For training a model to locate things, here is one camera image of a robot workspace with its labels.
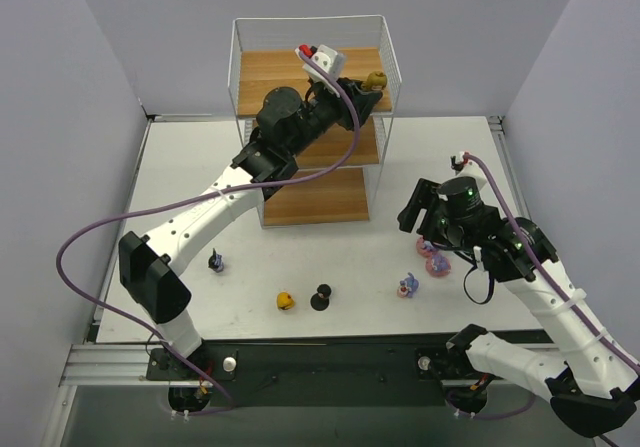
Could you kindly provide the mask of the blonde pink dress doll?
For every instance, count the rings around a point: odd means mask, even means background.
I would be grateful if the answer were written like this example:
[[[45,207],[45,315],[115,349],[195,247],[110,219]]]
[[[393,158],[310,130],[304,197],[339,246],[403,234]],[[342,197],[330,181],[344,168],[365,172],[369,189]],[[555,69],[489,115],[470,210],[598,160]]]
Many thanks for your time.
[[[383,71],[374,71],[362,82],[361,89],[365,92],[383,91],[387,83],[387,76]]]

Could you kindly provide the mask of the black haired doll toy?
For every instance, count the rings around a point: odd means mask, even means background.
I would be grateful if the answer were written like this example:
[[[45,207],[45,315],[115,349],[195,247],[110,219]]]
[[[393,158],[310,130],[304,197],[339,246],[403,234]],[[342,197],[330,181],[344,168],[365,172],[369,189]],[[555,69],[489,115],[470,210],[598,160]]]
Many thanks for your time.
[[[315,311],[324,311],[330,305],[332,289],[328,284],[320,284],[316,293],[310,299],[310,305]]]

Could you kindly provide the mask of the yellow haired doll toy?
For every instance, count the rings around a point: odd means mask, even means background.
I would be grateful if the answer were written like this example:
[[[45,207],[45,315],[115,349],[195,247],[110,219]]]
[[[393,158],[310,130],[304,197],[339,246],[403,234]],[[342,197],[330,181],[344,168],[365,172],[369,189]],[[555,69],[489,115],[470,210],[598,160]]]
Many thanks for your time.
[[[280,311],[288,311],[295,307],[296,302],[288,292],[280,292],[276,297],[276,305]]]

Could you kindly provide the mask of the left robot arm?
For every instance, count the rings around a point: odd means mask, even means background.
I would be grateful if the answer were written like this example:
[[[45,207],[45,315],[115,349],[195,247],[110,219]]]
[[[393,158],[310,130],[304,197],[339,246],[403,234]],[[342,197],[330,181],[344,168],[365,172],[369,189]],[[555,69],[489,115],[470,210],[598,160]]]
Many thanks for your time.
[[[296,158],[329,128],[363,125],[383,97],[386,77],[340,78],[345,98],[313,81],[306,94],[277,87],[264,98],[248,143],[204,191],[204,201],[139,236],[118,243],[121,285],[150,317],[154,328],[189,358],[202,345],[187,311],[191,293],[180,276],[194,257],[245,212],[269,200],[298,170]]]

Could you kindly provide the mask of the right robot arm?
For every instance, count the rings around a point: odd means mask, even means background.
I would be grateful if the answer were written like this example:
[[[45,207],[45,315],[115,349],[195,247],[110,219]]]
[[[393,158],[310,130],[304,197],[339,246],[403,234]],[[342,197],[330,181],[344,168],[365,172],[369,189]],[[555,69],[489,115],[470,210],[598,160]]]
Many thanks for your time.
[[[511,344],[470,324],[447,344],[462,372],[507,380],[547,401],[573,432],[594,438],[622,427],[639,401],[639,362],[609,334],[568,278],[553,245],[532,221],[503,218],[486,205],[475,178],[418,180],[397,217],[443,250],[462,253],[529,310],[559,353]]]

